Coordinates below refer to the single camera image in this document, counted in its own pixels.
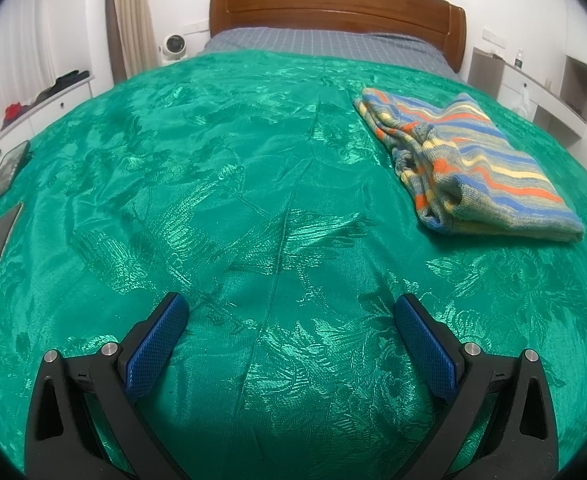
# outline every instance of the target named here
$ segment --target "gray striped sheet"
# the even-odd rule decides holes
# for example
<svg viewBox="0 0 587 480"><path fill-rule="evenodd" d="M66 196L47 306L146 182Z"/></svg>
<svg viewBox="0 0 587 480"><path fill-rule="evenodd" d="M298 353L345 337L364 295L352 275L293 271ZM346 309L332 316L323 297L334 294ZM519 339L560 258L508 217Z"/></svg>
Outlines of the gray striped sheet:
<svg viewBox="0 0 587 480"><path fill-rule="evenodd" d="M357 34L336 30L232 28L211 38L202 54L234 52L245 48L408 66L461 81L435 46L413 36L385 32Z"/></svg>

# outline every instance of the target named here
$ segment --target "folded striped sweater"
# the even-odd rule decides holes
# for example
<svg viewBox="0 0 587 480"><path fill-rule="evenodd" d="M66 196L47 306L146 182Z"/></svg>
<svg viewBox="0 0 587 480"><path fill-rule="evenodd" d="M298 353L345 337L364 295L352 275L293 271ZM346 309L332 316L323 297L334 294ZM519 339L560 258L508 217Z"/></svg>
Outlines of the folded striped sweater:
<svg viewBox="0 0 587 480"><path fill-rule="evenodd" d="M536 161L514 150L469 95L440 109L365 88L353 105L391 152L427 227L444 234L582 240L580 218Z"/></svg>

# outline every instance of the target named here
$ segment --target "wall socket panel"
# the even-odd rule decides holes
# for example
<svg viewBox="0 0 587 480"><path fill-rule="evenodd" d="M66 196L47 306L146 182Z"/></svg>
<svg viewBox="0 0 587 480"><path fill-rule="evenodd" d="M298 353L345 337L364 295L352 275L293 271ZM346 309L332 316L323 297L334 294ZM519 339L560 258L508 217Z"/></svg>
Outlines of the wall socket panel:
<svg viewBox="0 0 587 480"><path fill-rule="evenodd" d="M195 32L204 32L209 30L209 20L203 20L202 22L189 23L189 25L183 25L182 35L193 34Z"/></svg>
<svg viewBox="0 0 587 480"><path fill-rule="evenodd" d="M507 48L506 38L500 37L497 34L491 32L488 28L482 29L482 39L499 46L500 48Z"/></svg>

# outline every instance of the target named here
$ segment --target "green bedspread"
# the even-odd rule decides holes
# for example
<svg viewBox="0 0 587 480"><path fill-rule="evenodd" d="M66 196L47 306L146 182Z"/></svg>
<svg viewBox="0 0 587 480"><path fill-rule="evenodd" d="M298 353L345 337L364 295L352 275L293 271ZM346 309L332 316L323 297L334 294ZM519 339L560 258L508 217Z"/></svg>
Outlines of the green bedspread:
<svg viewBox="0 0 587 480"><path fill-rule="evenodd" d="M194 480L390 478L434 417L390 317L403 292L488 352L536 349L571 457L587 436L587 232L429 232L353 110L364 87L440 107L468 92L587 228L587 172L451 80L257 51L137 76L37 136L0 200L0 215L25 202L0 264L0 444L16 464L42 354L120 340L168 290L189 324L139 408Z"/></svg>

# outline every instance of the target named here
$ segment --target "plastic bag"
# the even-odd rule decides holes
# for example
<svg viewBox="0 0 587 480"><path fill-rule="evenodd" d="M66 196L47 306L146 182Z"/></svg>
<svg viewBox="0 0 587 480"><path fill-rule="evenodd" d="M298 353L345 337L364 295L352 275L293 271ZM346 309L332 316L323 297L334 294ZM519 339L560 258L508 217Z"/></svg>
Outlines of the plastic bag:
<svg viewBox="0 0 587 480"><path fill-rule="evenodd" d="M529 119L529 110L531 110L531 99L529 99L529 91L527 90L526 83L523 85L523 89L520 92L520 97L513 111L525 119Z"/></svg>

